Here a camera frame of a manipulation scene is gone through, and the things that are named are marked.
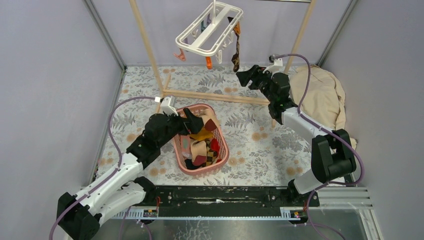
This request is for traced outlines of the mustard yellow sock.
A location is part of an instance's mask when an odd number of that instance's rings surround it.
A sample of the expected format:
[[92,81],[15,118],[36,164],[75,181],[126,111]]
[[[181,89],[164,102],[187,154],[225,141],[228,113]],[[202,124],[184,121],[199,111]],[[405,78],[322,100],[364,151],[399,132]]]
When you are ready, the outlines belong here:
[[198,141],[198,142],[204,141],[206,139],[211,139],[213,137],[214,137],[213,132],[205,129],[204,127],[201,129],[199,133],[189,135],[190,139]]

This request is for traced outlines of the wooden clothes rack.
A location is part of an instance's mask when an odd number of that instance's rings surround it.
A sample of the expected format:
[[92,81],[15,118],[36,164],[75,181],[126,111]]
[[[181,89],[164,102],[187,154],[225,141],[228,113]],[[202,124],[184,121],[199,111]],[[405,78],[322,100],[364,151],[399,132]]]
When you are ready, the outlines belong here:
[[268,101],[264,98],[258,97],[246,97],[246,96],[230,96],[225,94],[217,94],[217,93],[205,93],[205,92],[196,92],[196,91],[188,91],[188,90],[174,90],[169,89],[168,84],[163,84],[163,81],[160,77],[159,70],[156,64],[156,60],[153,54],[153,50],[151,48],[151,44],[148,38],[148,34],[138,8],[137,2],[135,0],[131,0],[129,2],[130,7],[133,12],[133,16],[137,23],[139,32],[141,34],[141,38],[144,43],[144,47],[146,53],[148,55],[148,59],[150,61],[150,65],[154,71],[154,76],[157,82],[157,86],[159,87],[159,91],[162,96],[165,95],[173,95],[175,97],[183,97],[183,98],[194,98],[194,99],[203,99],[203,100],[213,100],[213,101],[225,101],[225,102],[233,102],[233,103],[246,103],[246,104],[254,104],[254,105],[267,105]]

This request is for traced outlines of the navy sock red cuff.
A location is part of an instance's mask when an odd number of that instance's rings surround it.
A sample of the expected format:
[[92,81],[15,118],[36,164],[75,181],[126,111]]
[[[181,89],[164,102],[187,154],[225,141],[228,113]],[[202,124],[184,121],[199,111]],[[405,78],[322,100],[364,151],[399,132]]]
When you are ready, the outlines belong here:
[[200,166],[194,165],[191,159],[185,159],[184,163],[188,170],[197,170],[200,167]]

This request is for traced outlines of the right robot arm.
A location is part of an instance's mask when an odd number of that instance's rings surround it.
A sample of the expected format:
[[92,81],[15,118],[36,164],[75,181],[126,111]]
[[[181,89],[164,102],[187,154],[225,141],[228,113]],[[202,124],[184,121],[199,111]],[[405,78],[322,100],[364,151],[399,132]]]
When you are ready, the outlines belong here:
[[242,87],[259,90],[269,101],[272,119],[295,131],[311,146],[310,170],[288,184],[287,201],[301,205],[307,193],[330,181],[344,177],[357,169],[350,136],[344,130],[331,130],[298,109],[290,97],[289,76],[271,73],[259,65],[239,71],[236,76]]

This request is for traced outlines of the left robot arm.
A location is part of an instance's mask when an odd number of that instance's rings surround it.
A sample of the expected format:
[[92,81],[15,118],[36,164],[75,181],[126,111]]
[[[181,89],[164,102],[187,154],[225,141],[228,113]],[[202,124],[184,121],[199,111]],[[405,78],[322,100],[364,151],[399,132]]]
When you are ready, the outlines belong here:
[[205,120],[188,108],[179,114],[155,113],[144,131],[127,148],[120,160],[100,178],[74,195],[66,192],[58,200],[56,221],[49,238],[60,226],[74,240],[90,240],[100,227],[119,212],[135,204],[155,200],[153,184],[142,171],[161,154],[161,147],[177,135],[199,133]]

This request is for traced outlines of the pink laundry basket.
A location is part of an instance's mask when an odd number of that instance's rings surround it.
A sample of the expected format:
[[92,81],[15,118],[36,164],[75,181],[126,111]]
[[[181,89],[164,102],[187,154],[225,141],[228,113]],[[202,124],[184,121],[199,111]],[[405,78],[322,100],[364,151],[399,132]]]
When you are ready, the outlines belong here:
[[230,151],[213,108],[207,104],[186,107],[196,117],[206,119],[211,127],[203,127],[197,134],[176,135],[173,147],[177,165],[186,175],[200,176],[226,165]]

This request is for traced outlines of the beige purple striped sock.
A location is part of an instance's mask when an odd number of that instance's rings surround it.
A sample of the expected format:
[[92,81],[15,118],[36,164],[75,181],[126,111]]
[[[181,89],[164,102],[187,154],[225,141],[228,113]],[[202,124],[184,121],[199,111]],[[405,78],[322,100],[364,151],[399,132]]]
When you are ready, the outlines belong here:
[[195,166],[201,166],[201,164],[206,160],[207,149],[206,142],[203,141],[193,141],[191,143],[191,154],[192,162]]

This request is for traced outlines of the pink green patterned sock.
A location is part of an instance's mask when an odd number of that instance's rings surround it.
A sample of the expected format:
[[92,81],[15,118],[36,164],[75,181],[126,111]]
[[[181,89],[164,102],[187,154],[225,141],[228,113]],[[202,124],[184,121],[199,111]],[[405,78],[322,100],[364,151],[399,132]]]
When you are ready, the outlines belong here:
[[188,135],[180,136],[181,153],[186,159],[192,159],[191,138]]

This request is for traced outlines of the red snowflake sock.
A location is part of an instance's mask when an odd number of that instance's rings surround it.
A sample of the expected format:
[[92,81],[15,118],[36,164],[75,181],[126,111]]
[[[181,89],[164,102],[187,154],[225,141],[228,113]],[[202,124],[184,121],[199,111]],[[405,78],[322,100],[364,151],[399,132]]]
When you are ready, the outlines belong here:
[[212,151],[216,152],[216,153],[219,153],[220,152],[220,145],[219,145],[219,142],[218,142],[218,140],[216,138],[213,138],[210,141],[210,149]]

